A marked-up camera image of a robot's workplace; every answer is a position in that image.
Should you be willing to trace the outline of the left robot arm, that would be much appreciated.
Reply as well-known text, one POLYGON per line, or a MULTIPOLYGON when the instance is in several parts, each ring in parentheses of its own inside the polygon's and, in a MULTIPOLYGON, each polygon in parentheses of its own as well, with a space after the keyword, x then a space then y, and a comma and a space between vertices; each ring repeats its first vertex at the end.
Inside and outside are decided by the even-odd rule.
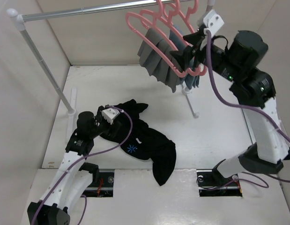
POLYGON ((76 129, 69 138, 61 164, 38 202, 27 209, 31 225, 68 225, 70 212, 88 186, 99 182, 99 168, 86 161, 91 156, 94 139, 119 127, 125 112, 114 106, 101 106, 97 114, 84 111, 78 115, 76 129))

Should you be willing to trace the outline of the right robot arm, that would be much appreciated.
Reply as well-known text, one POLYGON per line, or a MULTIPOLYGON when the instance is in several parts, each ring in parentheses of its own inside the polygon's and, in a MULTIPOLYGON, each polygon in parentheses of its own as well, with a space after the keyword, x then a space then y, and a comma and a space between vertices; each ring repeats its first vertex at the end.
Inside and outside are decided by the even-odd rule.
POLYGON ((281 130, 276 110, 276 91, 272 77, 257 68, 268 51, 260 35, 249 30, 237 32, 231 45, 221 49, 214 45, 215 37, 201 27, 183 39, 188 46, 171 51, 171 56, 186 70, 203 64, 208 67, 210 82, 214 74, 230 81, 230 91, 237 98, 236 108, 247 116, 255 143, 244 152, 222 160, 213 169, 211 179, 221 185, 236 173, 276 174, 290 160, 290 138, 281 130))

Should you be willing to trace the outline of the black t shirt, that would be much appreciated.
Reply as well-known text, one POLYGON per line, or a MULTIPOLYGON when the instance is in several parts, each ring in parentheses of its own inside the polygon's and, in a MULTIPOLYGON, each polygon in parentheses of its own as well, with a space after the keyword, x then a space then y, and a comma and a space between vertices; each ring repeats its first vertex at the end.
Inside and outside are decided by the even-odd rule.
POLYGON ((115 105, 124 110, 133 122, 129 138, 121 145, 128 155, 140 160, 152 160, 152 172, 158 185, 164 185, 170 178, 176 164, 176 145, 164 134, 152 129, 140 119, 140 113, 148 108, 146 103, 134 99, 115 105))

